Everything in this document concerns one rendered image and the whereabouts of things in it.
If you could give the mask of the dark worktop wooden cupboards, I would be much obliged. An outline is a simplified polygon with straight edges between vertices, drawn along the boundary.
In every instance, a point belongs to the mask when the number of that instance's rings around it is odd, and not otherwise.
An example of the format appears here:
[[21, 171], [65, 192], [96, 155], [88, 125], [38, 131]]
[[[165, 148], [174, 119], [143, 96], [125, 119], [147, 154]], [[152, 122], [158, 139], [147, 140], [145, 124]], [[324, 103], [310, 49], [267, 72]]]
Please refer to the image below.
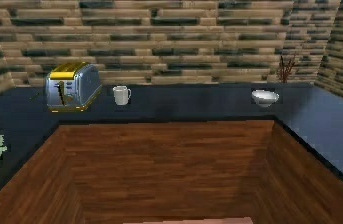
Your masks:
[[136, 86], [119, 106], [105, 88], [52, 113], [41, 89], [8, 90], [0, 224], [343, 224], [343, 99], [275, 91], [263, 108], [249, 84]]

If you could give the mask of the white mug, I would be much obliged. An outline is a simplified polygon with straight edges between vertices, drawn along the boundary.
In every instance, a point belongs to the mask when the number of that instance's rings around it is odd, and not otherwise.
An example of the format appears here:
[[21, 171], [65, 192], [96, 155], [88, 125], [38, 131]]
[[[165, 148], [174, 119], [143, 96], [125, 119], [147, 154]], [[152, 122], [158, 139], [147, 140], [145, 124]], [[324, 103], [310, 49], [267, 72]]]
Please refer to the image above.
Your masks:
[[131, 90], [127, 86], [115, 86], [113, 88], [114, 100], [117, 105], [127, 105], [130, 97]]

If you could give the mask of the white bowl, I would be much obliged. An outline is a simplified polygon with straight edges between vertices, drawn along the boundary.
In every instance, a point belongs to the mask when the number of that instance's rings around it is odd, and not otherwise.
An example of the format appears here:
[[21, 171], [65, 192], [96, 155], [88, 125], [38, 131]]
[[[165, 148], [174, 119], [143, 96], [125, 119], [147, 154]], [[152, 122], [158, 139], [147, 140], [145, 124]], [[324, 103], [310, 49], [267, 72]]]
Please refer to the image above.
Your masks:
[[279, 100], [279, 95], [267, 90], [254, 90], [251, 93], [254, 102], [261, 107], [269, 107]]

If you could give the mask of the silver and gold toaster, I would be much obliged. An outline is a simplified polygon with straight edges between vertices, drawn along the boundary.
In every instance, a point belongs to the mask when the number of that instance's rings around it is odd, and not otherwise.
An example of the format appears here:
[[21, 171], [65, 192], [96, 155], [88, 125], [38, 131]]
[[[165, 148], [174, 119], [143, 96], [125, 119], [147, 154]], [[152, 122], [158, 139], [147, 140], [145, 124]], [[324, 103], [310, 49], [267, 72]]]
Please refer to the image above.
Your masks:
[[101, 88], [99, 72], [93, 64], [60, 64], [45, 79], [47, 107], [51, 112], [82, 112], [96, 99]]

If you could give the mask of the red twig plant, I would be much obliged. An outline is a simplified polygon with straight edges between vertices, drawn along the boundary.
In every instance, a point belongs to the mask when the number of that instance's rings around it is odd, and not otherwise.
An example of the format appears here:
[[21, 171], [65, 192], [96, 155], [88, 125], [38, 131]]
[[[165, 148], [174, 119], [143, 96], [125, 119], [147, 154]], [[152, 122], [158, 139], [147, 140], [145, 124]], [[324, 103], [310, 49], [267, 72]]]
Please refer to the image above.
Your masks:
[[277, 69], [277, 78], [282, 82], [286, 83], [290, 76], [292, 69], [295, 65], [295, 56], [285, 60], [283, 56], [280, 56], [279, 67]]

